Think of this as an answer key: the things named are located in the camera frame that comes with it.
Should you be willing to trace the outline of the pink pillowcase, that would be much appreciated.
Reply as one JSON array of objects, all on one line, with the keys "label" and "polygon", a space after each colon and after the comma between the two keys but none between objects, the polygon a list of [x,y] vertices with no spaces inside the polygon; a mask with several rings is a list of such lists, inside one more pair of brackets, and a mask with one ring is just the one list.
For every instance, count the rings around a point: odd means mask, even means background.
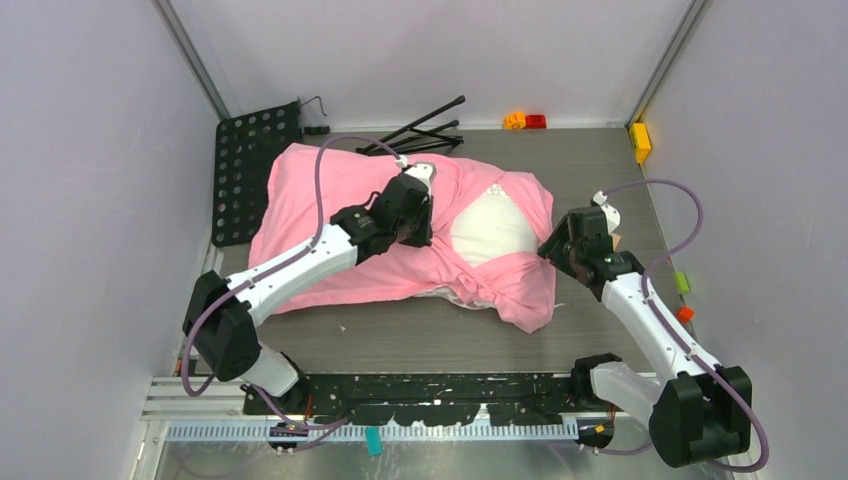
[{"label": "pink pillowcase", "polygon": [[[467,158],[438,154],[414,155],[414,162],[429,162],[436,167],[432,182],[432,239],[429,247],[393,245],[385,254],[361,265],[334,274],[295,296],[284,305],[296,311],[326,305],[363,304],[397,301],[420,294],[449,280],[460,270],[459,262],[448,258],[447,239],[454,218],[484,189],[502,179],[532,182],[549,200],[546,231],[538,247],[552,231],[553,197],[536,177],[526,172],[510,172]],[[259,232],[252,240],[248,263],[257,266],[304,242],[319,223],[327,222],[340,209],[365,202],[375,191],[384,189],[397,173],[389,156],[366,157],[352,152],[328,150],[296,144],[287,148],[274,162],[267,184],[269,205]],[[547,319],[509,321],[526,333],[532,333],[553,318],[556,271],[544,262],[536,248],[533,256],[549,272],[553,306]]]}]

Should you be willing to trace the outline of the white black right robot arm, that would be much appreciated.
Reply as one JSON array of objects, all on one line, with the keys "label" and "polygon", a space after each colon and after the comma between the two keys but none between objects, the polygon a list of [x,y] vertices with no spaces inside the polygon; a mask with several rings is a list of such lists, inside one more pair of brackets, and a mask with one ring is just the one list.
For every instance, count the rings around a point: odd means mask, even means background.
[{"label": "white black right robot arm", "polygon": [[725,367],[680,325],[628,252],[616,252],[618,213],[608,206],[571,209],[538,255],[577,280],[625,326],[656,377],[636,373],[617,355],[576,360],[571,397],[584,410],[607,402],[648,431],[670,467],[745,453],[751,442],[747,412],[752,382],[740,367]]}]

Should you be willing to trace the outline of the white pillow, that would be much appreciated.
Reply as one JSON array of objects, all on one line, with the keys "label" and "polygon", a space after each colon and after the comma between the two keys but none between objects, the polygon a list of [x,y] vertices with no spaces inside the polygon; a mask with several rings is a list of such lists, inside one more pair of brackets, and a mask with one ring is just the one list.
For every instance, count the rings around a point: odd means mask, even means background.
[{"label": "white pillow", "polygon": [[533,256],[546,231],[549,200],[532,182],[502,179],[454,218],[448,258],[460,270],[420,295],[469,309],[494,308],[509,321],[551,316],[549,272]]}]

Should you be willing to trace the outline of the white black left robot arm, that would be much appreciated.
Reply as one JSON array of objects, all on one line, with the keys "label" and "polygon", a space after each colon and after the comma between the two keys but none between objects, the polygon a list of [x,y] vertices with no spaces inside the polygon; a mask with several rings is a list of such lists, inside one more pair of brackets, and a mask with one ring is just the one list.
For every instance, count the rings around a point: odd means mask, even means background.
[{"label": "white black left robot arm", "polygon": [[307,398],[301,375],[282,353],[263,345],[257,328],[295,296],[338,272],[382,255],[396,243],[429,245],[432,180],[423,163],[392,177],[370,206],[352,205],[304,242],[227,278],[214,271],[195,282],[183,331],[213,378],[260,387],[280,412],[298,412]]}]

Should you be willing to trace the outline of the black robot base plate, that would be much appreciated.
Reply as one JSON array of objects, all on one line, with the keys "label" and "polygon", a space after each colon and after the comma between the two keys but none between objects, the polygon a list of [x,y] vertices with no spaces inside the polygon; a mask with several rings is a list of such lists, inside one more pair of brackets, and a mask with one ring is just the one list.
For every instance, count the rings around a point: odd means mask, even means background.
[{"label": "black robot base plate", "polygon": [[319,425],[468,425],[483,413],[495,426],[554,425],[565,414],[610,407],[579,397],[568,374],[309,374],[274,405]]}]

